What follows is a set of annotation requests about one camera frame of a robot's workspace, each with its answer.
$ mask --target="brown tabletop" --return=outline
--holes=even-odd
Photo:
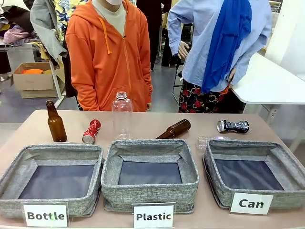
[[[96,144],[104,148],[104,157],[108,146],[114,140],[111,112],[59,111],[64,121],[69,142],[81,142],[82,134],[92,119],[102,123]],[[0,175],[10,165],[13,158],[27,145],[50,143],[52,137],[47,124],[46,110],[38,110],[22,124],[16,133],[0,149]],[[228,210],[217,206],[206,177],[204,176],[203,152],[196,147],[199,136],[219,136],[216,130],[217,121],[247,120],[250,131],[245,134],[225,134],[232,139],[273,141],[283,144],[270,127],[257,115],[252,114],[179,114],[179,113],[134,113],[132,137],[134,139],[156,138],[167,127],[182,120],[191,122],[191,129],[181,136],[191,147],[200,176],[198,191],[195,197],[195,211],[189,215],[175,215],[175,228],[292,228],[305,225],[305,209],[270,211],[268,216],[230,214]],[[22,220],[6,219],[0,216],[0,225],[25,226]],[[73,218],[70,227],[110,227],[132,228],[133,215],[107,212],[103,209],[101,195],[96,210],[90,218]]]

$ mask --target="black can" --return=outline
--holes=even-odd
[[[247,121],[240,121],[238,123],[228,122],[227,120],[220,120],[217,123],[217,130],[220,133],[234,132],[245,134],[249,131],[249,123]]]

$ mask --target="label sign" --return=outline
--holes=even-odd
[[[234,194],[231,212],[266,215],[270,208],[273,196],[248,193]]]
[[[23,205],[28,227],[67,227],[66,205]]]
[[[172,228],[174,205],[134,206],[134,228]]]

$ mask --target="orange sleeve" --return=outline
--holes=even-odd
[[[151,78],[151,62],[150,62],[150,45],[148,36],[147,20],[143,13],[141,13],[141,34],[140,34],[140,60],[143,72],[144,82],[148,87],[147,102],[152,101],[152,78]]]
[[[85,111],[99,111],[94,89],[95,73],[90,48],[84,38],[75,33],[68,33],[69,26],[65,39],[71,61],[72,85],[77,90],[78,102]]]

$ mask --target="gray fabric bin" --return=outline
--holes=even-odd
[[[22,218],[23,203],[67,202],[70,217],[93,214],[100,193],[103,149],[83,144],[27,146],[0,180],[0,214]]]
[[[305,169],[277,143],[210,140],[204,163],[221,207],[235,192],[273,195],[270,209],[305,205]]]
[[[115,141],[102,172],[104,207],[132,212],[135,203],[175,202],[176,213],[192,213],[199,176],[181,139]]]

